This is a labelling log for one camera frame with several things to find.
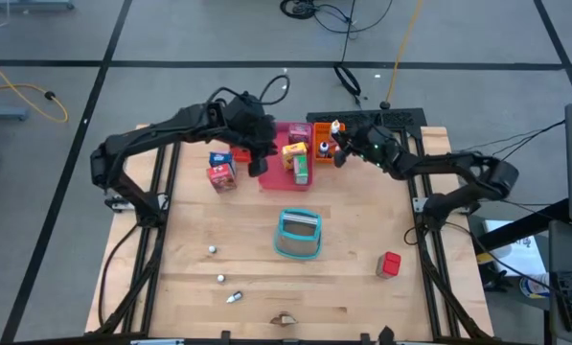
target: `green box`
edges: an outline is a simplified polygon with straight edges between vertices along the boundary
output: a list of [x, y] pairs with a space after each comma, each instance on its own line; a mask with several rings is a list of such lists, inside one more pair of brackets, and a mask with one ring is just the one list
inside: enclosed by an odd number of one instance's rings
[[300, 185], [309, 183], [309, 169], [305, 155], [294, 156], [294, 183]]

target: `pink container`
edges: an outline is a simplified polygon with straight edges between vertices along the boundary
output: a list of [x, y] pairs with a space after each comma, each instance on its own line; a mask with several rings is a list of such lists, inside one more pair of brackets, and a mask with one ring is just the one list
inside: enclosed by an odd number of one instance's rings
[[[311, 138], [309, 146], [307, 147], [307, 162], [309, 164], [309, 182], [306, 185], [297, 185], [294, 183], [294, 171], [286, 170], [282, 164], [282, 147], [289, 145], [287, 135], [289, 131], [290, 122], [277, 122], [277, 154], [266, 157], [268, 164], [268, 171], [258, 177], [258, 182], [267, 190], [281, 190], [281, 191], [306, 191], [313, 183], [313, 138]], [[309, 132], [312, 132], [312, 124], [302, 123], [309, 127]]]

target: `wooden table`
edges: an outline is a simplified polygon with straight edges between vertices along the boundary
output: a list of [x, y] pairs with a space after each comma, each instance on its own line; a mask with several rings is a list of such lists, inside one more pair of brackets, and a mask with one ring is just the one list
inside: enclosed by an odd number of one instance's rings
[[[424, 127], [423, 145], [428, 154], [450, 150], [442, 127]], [[377, 338], [388, 325], [399, 340], [431, 340], [417, 248], [402, 238], [413, 225], [406, 182], [351, 158], [341, 169], [315, 165], [306, 193], [262, 191], [257, 179], [247, 175], [246, 165], [238, 164], [238, 188], [218, 195], [205, 170], [209, 151], [225, 149], [218, 142], [182, 146], [150, 336], [217, 338], [229, 330], [233, 338], [358, 340], [360, 333]], [[154, 160], [152, 151], [127, 162], [127, 173], [144, 189], [149, 188]], [[441, 193], [458, 187], [454, 175], [433, 175], [431, 183]], [[317, 259], [299, 262], [273, 250], [276, 222], [287, 207], [322, 216], [323, 248]], [[449, 221], [467, 226], [463, 216]], [[132, 213], [114, 216], [105, 257], [133, 223]], [[139, 233], [120, 248], [109, 268], [107, 314], [128, 290]], [[470, 237], [447, 226], [443, 242], [455, 295], [481, 329], [492, 334]], [[217, 254], [209, 253], [209, 245], [217, 247]], [[375, 275], [385, 251], [401, 255], [399, 276], [387, 281]], [[217, 282], [218, 274], [225, 275], [225, 284]], [[237, 290], [243, 298], [226, 304]], [[140, 324], [144, 295], [137, 301], [133, 330]], [[442, 332], [448, 334], [444, 302], [436, 295]], [[97, 297], [88, 331], [98, 328]], [[270, 324], [281, 311], [298, 324]]]

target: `yellow box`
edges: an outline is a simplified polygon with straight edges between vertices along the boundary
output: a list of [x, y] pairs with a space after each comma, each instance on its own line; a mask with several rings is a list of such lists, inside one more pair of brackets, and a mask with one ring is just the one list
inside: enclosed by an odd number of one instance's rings
[[307, 145], [305, 143], [296, 143], [282, 147], [282, 162], [284, 168], [294, 168], [294, 156], [298, 154], [307, 154]]

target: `teal basket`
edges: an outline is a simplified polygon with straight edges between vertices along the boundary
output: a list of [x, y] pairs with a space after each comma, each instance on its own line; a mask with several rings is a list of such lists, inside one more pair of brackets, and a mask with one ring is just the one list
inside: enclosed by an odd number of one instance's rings
[[322, 250], [322, 218], [303, 209], [285, 209], [273, 242], [275, 251], [296, 260], [315, 259]]

